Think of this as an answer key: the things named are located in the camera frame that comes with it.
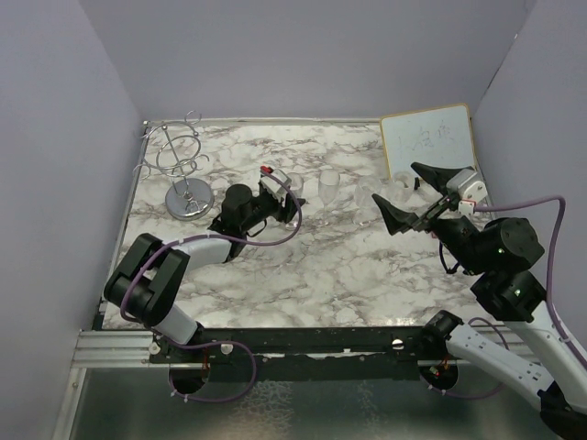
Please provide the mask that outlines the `clear wine glass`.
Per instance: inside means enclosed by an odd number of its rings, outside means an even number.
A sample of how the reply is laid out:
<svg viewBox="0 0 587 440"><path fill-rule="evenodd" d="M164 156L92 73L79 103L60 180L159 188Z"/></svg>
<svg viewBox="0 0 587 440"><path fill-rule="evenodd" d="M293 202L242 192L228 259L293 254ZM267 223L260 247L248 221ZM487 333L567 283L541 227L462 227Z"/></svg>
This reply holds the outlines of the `clear wine glass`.
<svg viewBox="0 0 587 440"><path fill-rule="evenodd" d="M392 204L406 204L415 192L415 176L408 171L398 171L386 185L386 195Z"/></svg>
<svg viewBox="0 0 587 440"><path fill-rule="evenodd" d="M290 190L293 192L296 198L301 198L304 191L304 179L299 173L292 172L289 174L291 179ZM294 214L291 222L285 225L286 230L294 230L298 225L297 214Z"/></svg>
<svg viewBox="0 0 587 440"><path fill-rule="evenodd" d="M354 193L354 201L358 210L353 217L356 225L366 225L377 216L377 206L372 200L372 195L382 188L381 181L375 176L363 176L359 179Z"/></svg>
<svg viewBox="0 0 587 440"><path fill-rule="evenodd" d="M318 196L323 208L319 218L319 225L327 224L327 212L329 205L335 200L340 185L340 175L335 170L323 170L318 179Z"/></svg>

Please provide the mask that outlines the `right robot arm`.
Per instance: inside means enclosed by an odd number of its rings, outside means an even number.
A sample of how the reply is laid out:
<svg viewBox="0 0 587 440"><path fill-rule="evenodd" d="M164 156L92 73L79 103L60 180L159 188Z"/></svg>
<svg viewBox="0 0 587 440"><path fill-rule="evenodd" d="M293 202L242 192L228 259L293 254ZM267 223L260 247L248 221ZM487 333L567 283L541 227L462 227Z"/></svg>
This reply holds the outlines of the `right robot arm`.
<svg viewBox="0 0 587 440"><path fill-rule="evenodd" d="M517 392L559 438L585 438L586 351L559 318L552 284L540 283L530 271L542 256L554 259L558 237L553 235L543 248L529 221L518 217L497 218L478 229L471 217L490 210L482 203L487 188L479 172L418 162L411 167L441 196L423 214L415 214L373 195L388 233L433 234L466 274L477 276L471 291L478 304L536 357L525 360L442 310L421 331L423 351L438 361L420 369L422 380L432 391L448 395L458 381L449 360L463 359Z"/></svg>

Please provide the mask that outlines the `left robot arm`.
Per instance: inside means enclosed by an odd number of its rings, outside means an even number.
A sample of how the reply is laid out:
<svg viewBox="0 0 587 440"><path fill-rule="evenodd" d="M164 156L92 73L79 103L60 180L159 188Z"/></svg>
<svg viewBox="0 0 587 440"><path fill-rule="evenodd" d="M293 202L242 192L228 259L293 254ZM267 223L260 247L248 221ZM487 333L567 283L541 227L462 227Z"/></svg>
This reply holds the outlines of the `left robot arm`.
<svg viewBox="0 0 587 440"><path fill-rule="evenodd" d="M105 284L104 298L125 319L171 340L171 351L189 362L202 353L202 326L175 303L184 275L207 265L224 264L250 246L249 232L272 217L287 224L299 217L304 198L267 183L254 195L249 186L227 189L219 215L203 234L165 244L149 233L139 235Z"/></svg>

